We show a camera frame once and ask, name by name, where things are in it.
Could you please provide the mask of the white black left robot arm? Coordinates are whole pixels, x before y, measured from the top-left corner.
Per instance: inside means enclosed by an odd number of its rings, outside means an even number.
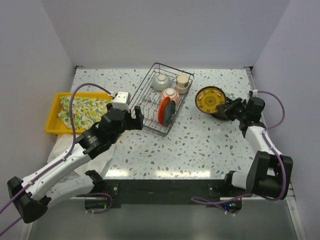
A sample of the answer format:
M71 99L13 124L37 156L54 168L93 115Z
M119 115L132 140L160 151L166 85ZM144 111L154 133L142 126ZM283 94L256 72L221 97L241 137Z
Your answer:
M141 130L144 115L135 106L131 111L109 107L101 120L76 137L71 146L40 170L24 177L12 177L7 182L10 202L14 204L24 223L41 218L52 205L77 195L99 196L104 190L101 176L95 170L84 176L61 183L78 167L108 151L125 131Z

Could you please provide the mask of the yellow brown patterned plate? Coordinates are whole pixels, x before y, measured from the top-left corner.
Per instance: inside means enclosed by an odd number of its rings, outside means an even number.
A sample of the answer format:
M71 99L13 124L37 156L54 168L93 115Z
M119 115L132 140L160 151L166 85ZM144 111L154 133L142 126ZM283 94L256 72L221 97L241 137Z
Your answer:
M205 114L216 114L219 105L227 102L225 93L216 86L206 86L195 95L196 107Z

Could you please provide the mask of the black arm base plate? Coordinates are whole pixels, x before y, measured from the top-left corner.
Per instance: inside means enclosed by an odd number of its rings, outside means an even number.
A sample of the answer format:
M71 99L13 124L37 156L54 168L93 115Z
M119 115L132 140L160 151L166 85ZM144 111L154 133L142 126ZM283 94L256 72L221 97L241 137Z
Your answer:
M228 185L222 179L106 179L94 187L93 196L83 195L86 210L103 210L110 200L97 193L109 194L112 208L122 205L193 205L192 197L215 202L232 198L245 190Z

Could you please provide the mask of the orange red plate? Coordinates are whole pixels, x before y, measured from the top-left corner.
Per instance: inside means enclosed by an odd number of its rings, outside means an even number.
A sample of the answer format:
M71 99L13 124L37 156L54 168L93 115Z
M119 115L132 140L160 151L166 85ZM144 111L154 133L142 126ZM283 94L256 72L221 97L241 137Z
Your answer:
M165 109L168 105L168 103L171 101L171 98L169 96L165 97L160 105L159 105L159 109L158 109L158 114L157 114L157 118L158 118L158 123L163 125L164 124L164 113L165 113Z

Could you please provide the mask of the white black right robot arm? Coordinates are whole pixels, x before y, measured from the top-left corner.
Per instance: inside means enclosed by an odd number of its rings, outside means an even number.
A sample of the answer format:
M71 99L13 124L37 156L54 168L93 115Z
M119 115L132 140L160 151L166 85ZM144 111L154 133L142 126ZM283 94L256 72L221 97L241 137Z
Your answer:
M265 101L256 96L217 106L229 120L239 121L239 129L255 153L248 173L230 171L225 175L221 188L227 196L233 197L241 189L272 201L287 196L293 159L283 155L272 143L261 121L264 108Z

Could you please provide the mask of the celadon green flower plate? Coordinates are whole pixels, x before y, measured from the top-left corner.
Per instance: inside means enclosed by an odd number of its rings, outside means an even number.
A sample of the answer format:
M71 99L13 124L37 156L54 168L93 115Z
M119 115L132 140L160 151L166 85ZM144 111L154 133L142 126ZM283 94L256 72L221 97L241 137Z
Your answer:
M226 96L227 99L229 99L229 100L231 100L231 101L234 101L234 100L237 99L236 96L234 96L233 94L228 93L228 92L225 93L225 96Z

